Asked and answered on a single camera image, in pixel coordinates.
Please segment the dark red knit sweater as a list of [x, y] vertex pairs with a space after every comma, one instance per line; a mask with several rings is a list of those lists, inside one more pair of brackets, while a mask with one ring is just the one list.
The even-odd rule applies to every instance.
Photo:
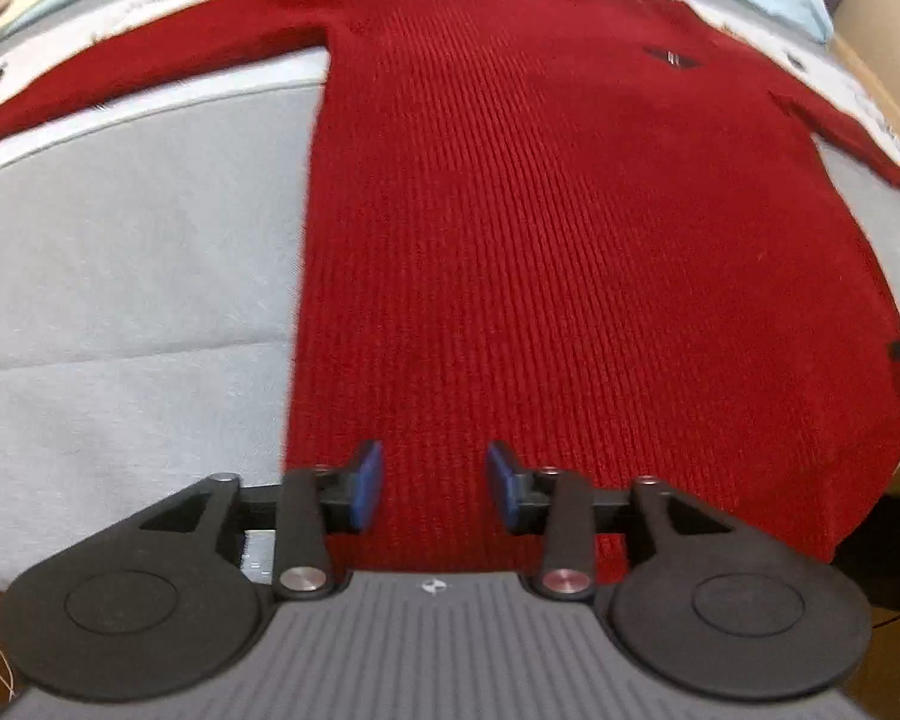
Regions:
[[900, 459], [855, 117], [679, 0], [194, 0], [0, 59], [0, 589], [385, 449], [341, 566], [526, 567], [482, 454], [831, 559]]

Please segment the printed white bed sheet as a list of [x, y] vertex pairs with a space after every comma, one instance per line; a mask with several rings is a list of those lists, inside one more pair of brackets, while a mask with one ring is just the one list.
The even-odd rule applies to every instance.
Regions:
[[[92, 44], [206, 0], [77, 0], [0, 43], [0, 106]], [[710, 26], [759, 50], [855, 117], [900, 165], [900, 138], [886, 115], [824, 44], [736, 0], [681, 0]]]

